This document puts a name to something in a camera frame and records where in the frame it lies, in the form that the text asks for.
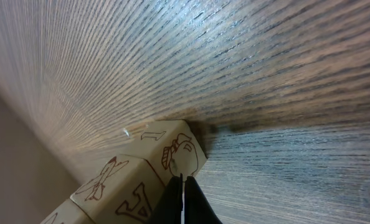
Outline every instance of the block face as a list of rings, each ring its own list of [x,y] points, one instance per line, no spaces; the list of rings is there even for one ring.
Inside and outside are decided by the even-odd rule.
[[[206,157],[185,121],[156,121],[123,154],[143,158],[167,184],[172,176],[195,176]]]
[[[145,223],[164,188],[146,160],[118,155],[70,198],[95,223]]]
[[[41,224],[93,224],[70,199],[59,205]]]

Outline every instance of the red drawing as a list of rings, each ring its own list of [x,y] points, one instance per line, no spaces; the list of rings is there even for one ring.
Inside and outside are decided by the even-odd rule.
[[[126,215],[134,218],[142,223],[146,223],[152,214],[152,207],[149,204],[145,194],[145,184],[141,182],[133,191],[133,195],[137,198],[134,206],[130,207],[130,203],[125,200],[117,209],[116,215]]]
[[[199,161],[197,159],[196,147],[191,140],[191,137],[180,133],[173,140],[171,146],[164,147],[161,164],[165,170],[170,169],[170,173],[173,176],[179,177],[180,173],[183,173],[185,170],[193,170],[190,174],[184,174],[193,176],[197,171]]]
[[[166,134],[165,131],[163,131],[162,133],[143,133],[141,135],[141,140],[145,139],[145,138],[154,138],[155,141],[159,140],[164,134]]]
[[[119,171],[121,168],[126,166],[129,161],[119,162],[116,161],[116,156],[110,159],[110,161],[104,166],[100,174],[90,180],[88,183],[81,186],[75,194],[80,194],[83,192],[90,192],[88,196],[85,197],[85,200],[99,200],[102,198],[103,189],[106,187],[103,183],[107,178],[112,176],[114,173]]]
[[[54,224],[56,217],[58,216],[58,213],[53,214],[50,218],[48,218],[47,221],[44,222],[44,224]]]

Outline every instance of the row of blocks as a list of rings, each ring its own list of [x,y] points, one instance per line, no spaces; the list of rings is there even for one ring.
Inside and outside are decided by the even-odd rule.
[[[185,121],[156,121],[41,224],[146,223],[172,176],[206,157]]]

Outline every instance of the printed illustration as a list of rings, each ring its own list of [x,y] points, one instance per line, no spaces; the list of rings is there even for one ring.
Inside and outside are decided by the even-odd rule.
[[[90,180],[88,183],[81,186],[75,194],[81,194],[83,192],[89,192],[89,194],[85,197],[84,201],[87,200],[100,200],[103,195],[103,189],[106,187],[103,183],[119,171],[121,168],[126,166],[129,161],[117,162],[116,156],[110,159],[110,161],[104,166],[100,174]]]
[[[57,224],[57,223],[54,223],[57,216],[58,216],[58,213],[55,213],[50,218],[48,218],[48,220],[44,222],[44,224]]]
[[[165,170],[169,169],[173,176],[179,177],[180,173],[183,173],[185,177],[187,175],[193,176],[197,171],[199,161],[196,147],[191,140],[191,137],[180,133],[173,140],[171,146],[164,147],[161,164]]]
[[[154,138],[155,141],[159,140],[164,134],[166,134],[165,131],[162,133],[143,133],[141,135],[141,140],[144,140],[145,138]]]
[[[139,186],[133,191],[136,202],[130,205],[125,200],[117,209],[116,215],[126,215],[134,218],[142,223],[146,223],[152,214],[152,207],[149,204],[148,198],[145,194],[145,184],[141,182]]]

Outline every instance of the wooden table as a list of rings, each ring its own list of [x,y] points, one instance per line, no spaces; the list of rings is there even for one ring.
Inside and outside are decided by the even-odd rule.
[[[186,119],[223,223],[370,223],[370,1],[0,1],[0,94],[81,182]]]

